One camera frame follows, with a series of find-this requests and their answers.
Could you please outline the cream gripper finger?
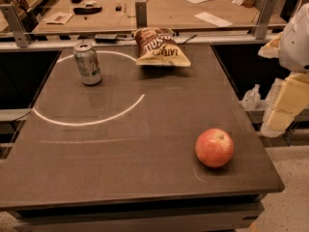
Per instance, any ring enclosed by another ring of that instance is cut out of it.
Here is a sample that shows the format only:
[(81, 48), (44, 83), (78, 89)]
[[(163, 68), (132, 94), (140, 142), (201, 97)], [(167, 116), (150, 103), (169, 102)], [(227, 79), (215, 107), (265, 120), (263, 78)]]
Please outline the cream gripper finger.
[(264, 58), (277, 58), (279, 56), (281, 37), (282, 32), (274, 36), (268, 43), (259, 49), (258, 55)]
[(261, 133), (277, 137), (309, 105), (309, 74), (291, 72), (284, 80), (276, 78), (266, 98)]

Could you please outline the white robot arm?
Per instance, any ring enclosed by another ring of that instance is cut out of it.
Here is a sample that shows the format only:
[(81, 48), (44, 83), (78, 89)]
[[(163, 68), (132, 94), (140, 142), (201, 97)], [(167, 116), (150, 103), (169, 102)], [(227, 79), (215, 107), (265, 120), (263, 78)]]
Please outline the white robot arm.
[(261, 132), (277, 137), (309, 105), (309, 4), (304, 4), (283, 32), (262, 46), (258, 54), (277, 58), (280, 66), (290, 71), (288, 77), (275, 79), (266, 97)]

